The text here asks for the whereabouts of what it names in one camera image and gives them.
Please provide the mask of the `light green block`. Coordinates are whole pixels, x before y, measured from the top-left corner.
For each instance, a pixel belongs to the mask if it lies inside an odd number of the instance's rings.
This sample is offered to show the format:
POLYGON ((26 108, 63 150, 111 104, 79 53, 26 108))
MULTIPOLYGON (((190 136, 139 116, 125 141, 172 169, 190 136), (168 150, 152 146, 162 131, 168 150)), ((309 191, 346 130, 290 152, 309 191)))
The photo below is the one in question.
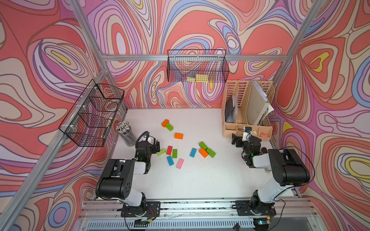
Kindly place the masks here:
POLYGON ((157 152, 157 156, 161 156, 166 153, 166 149, 162 149, 159 152, 157 152))

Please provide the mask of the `teal block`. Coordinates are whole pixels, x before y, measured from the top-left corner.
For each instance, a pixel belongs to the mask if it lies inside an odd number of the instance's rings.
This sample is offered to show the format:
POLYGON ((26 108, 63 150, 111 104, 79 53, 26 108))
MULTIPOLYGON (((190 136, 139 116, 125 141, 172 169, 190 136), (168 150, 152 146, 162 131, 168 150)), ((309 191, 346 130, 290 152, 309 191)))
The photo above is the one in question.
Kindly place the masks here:
POLYGON ((173 161, 173 158, 171 156, 167 156, 167 161, 168 161, 169 166, 174 165, 174 161, 173 161))
POLYGON ((196 148, 192 148, 192 150, 190 152, 190 157, 194 158, 195 155, 196 155, 196 152, 197 152, 197 149, 196 148))

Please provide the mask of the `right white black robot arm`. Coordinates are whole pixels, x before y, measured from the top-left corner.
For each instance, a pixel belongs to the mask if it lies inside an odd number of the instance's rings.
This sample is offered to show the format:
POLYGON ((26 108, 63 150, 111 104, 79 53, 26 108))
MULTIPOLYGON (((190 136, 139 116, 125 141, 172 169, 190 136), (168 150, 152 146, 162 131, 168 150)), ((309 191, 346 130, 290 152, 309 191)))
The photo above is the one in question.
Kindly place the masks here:
POLYGON ((266 149, 261 139, 247 134, 232 135, 232 144, 242 148, 241 157, 250 168, 270 168, 273 177, 266 185, 256 190, 248 206, 254 213, 261 213, 274 206, 288 189, 310 182, 311 175, 294 149, 266 149))

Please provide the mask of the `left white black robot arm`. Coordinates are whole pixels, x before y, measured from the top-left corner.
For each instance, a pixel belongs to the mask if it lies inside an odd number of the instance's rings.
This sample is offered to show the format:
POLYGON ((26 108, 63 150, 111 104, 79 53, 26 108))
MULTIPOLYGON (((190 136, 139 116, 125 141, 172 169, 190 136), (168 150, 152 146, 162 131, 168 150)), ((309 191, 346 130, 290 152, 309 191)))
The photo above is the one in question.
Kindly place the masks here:
POLYGON ((142 133, 135 142, 133 159, 109 159, 98 180, 95 194, 104 200, 117 199, 129 207, 146 206, 146 196, 133 187, 134 175, 150 171, 151 158, 160 150, 160 143, 149 131, 142 133))

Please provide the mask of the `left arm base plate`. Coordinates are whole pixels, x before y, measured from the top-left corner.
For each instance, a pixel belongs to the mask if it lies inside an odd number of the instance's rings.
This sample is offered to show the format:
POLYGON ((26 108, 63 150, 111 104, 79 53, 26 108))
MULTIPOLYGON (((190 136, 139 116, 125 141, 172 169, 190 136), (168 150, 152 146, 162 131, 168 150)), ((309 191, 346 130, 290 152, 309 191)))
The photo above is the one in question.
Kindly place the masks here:
POLYGON ((156 218, 160 216, 161 203, 160 201, 142 202, 138 207, 124 204, 120 211, 123 218, 156 218))

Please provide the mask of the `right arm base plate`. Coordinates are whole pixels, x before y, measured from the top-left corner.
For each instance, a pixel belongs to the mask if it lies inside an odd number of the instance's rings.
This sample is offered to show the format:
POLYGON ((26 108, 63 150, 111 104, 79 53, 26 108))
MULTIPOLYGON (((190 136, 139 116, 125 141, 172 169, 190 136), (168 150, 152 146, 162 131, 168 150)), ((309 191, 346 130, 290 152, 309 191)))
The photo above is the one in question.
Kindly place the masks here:
POLYGON ((267 216, 274 217, 277 213, 274 203, 252 202, 250 200, 236 201, 231 206, 239 216, 267 216))

